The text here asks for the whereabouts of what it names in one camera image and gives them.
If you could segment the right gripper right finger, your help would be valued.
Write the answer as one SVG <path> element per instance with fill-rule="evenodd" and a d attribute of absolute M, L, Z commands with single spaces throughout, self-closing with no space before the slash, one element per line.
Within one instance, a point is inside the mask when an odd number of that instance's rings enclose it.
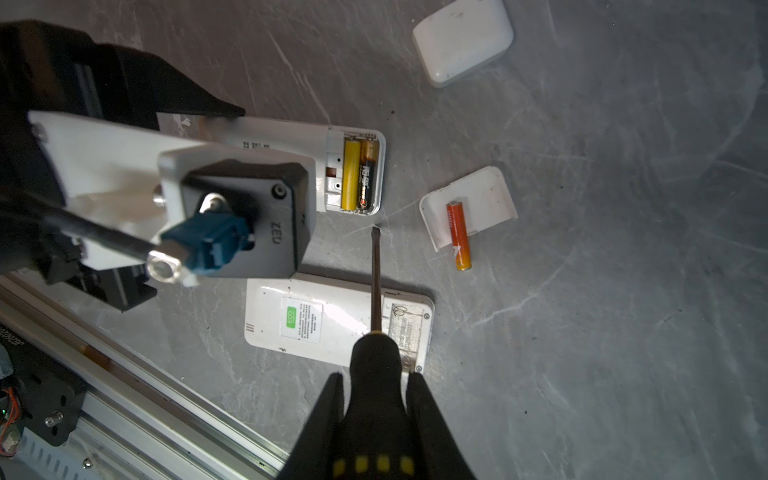
<path fill-rule="evenodd" d="M 415 435 L 417 477 L 475 479 L 423 375 L 409 375 L 405 397 Z"/>

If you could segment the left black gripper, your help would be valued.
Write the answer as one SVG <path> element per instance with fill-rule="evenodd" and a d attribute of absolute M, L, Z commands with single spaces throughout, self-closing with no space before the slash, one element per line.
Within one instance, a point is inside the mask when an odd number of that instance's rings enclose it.
<path fill-rule="evenodd" d="M 54 111 L 145 129 L 159 113 L 238 118 L 245 109 L 210 94 L 163 58 L 96 44 L 87 34 L 41 21 L 1 26 L 1 185 L 64 206 L 64 193 L 27 119 Z M 38 271 L 125 312 L 153 298 L 142 267 L 97 271 L 72 241 L 1 204 L 1 271 Z"/>

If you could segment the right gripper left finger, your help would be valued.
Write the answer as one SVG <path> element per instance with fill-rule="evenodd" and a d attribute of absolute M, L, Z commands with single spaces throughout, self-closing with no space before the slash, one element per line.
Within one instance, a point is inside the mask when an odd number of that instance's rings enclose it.
<path fill-rule="evenodd" d="M 334 433 L 343 418 L 343 376 L 326 381 L 278 479 L 330 479 Z"/>

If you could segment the black yellow screwdriver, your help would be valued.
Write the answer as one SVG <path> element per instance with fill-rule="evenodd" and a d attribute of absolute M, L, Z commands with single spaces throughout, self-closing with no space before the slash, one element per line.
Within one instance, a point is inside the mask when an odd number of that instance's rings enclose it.
<path fill-rule="evenodd" d="M 412 425 L 402 398 L 399 348 L 383 330 L 381 230 L 374 226 L 370 332 L 354 345 L 350 399 L 331 450 L 332 479 L 417 479 Z"/>

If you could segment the white remote control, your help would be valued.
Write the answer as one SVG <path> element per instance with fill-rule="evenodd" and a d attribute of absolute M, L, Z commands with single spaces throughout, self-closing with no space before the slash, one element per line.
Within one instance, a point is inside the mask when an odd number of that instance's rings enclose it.
<path fill-rule="evenodd" d="M 371 287 L 298 274 L 247 281 L 244 337 L 248 344 L 341 367 L 370 332 Z M 403 372 L 424 371 L 435 305 L 423 295 L 384 289 L 383 332 L 398 345 Z"/>

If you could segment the yellow AA battery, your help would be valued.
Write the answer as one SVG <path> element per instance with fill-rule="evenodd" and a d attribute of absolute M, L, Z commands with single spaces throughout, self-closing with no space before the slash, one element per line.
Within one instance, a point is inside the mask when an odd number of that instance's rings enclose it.
<path fill-rule="evenodd" d="M 341 188 L 341 209 L 343 211 L 356 211 L 358 205 L 359 170 L 360 170 L 361 142 L 359 140 L 345 140 L 343 159 L 343 178 Z"/>

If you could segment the white remote with display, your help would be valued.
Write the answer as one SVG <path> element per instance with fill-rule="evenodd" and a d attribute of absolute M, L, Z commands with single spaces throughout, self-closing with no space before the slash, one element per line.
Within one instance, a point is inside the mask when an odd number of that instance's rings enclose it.
<path fill-rule="evenodd" d="M 171 223 L 213 206 L 251 221 L 270 216 L 342 213 L 371 217 L 382 204 L 386 139 L 376 130 L 256 117 L 205 118 L 202 140 L 158 159 Z M 371 209 L 343 211 L 345 140 L 379 144 Z"/>

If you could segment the orange AA battery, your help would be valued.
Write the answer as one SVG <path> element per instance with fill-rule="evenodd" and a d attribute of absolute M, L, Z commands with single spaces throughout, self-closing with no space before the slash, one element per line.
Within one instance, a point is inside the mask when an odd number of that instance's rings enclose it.
<path fill-rule="evenodd" d="M 472 267 L 471 251 L 465 222 L 463 204 L 452 201 L 446 205 L 455 265 L 458 271 Z"/>

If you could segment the white battery cover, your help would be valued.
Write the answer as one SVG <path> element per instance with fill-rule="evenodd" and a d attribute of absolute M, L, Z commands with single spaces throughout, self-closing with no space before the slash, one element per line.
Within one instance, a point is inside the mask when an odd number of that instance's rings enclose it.
<path fill-rule="evenodd" d="M 469 236 L 519 218 L 503 173 L 486 166 L 420 199 L 419 210 L 435 251 L 452 244 L 446 209 L 452 201 L 463 205 Z"/>
<path fill-rule="evenodd" d="M 420 21 L 412 38 L 428 82 L 443 88 L 501 57 L 514 40 L 501 0 L 458 0 Z"/>

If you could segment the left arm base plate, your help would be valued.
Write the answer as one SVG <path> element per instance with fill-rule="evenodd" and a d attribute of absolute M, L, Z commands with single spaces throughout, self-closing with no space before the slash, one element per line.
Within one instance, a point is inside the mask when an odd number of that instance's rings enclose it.
<path fill-rule="evenodd" d="M 19 424 L 54 447 L 64 444 L 80 417 L 86 383 L 5 326 L 1 345 L 13 367 L 1 385 L 12 387 L 20 401 Z"/>

